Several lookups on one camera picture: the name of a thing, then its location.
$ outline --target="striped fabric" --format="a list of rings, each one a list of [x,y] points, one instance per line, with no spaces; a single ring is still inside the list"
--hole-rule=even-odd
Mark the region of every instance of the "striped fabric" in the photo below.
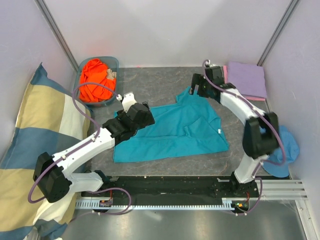
[[[78,105],[90,114],[83,104]],[[87,137],[89,124],[74,107],[71,93],[47,78],[40,64],[26,88],[11,146],[0,163],[0,240],[22,240],[33,227],[50,239],[62,235],[73,216],[76,196],[35,204],[27,197],[38,156],[78,143]],[[36,188],[32,199],[42,196]]]

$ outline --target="teal cloth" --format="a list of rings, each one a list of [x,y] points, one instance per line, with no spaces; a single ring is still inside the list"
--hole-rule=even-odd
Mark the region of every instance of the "teal cloth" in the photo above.
[[[155,124],[138,130],[134,137],[117,145],[114,162],[133,163],[227,151],[229,144],[219,116],[207,99],[190,95],[189,90],[190,87],[178,95],[175,104],[151,107]]]

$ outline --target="white backdrop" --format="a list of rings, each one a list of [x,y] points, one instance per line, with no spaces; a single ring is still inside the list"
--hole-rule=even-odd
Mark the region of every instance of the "white backdrop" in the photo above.
[[[0,160],[12,140],[28,82],[41,62],[48,76],[70,89],[75,79],[63,50],[34,0],[10,0],[0,8]]]
[[[75,59],[121,67],[256,64],[290,0],[45,0]]]
[[[300,1],[264,64],[271,108],[293,133],[300,155],[292,164],[320,224],[320,2]]]

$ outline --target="plastic bin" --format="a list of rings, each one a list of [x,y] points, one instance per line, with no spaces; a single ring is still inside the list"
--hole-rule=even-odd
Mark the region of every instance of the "plastic bin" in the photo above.
[[[95,56],[95,57],[89,57],[86,60],[83,60],[79,66],[78,72],[76,73],[75,81],[74,81],[74,88],[79,85],[80,76],[82,73],[82,69],[84,66],[89,62],[91,59],[100,59],[101,62],[106,64],[113,72],[116,72],[116,84],[115,84],[115,92],[118,90],[118,82],[119,82],[119,61],[113,56]],[[116,96],[113,95],[110,99],[100,102],[84,102],[88,107],[104,107],[110,103],[112,103],[113,100],[115,100]]]

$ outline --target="orange cloth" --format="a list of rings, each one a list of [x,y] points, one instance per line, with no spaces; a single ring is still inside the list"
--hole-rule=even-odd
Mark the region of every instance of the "orange cloth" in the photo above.
[[[116,89],[116,79],[107,79],[107,70],[108,66],[98,58],[91,59],[84,65],[79,83],[98,83],[114,91]],[[79,99],[85,103],[98,103],[113,96],[113,93],[109,90],[93,84],[81,86],[79,90]]]

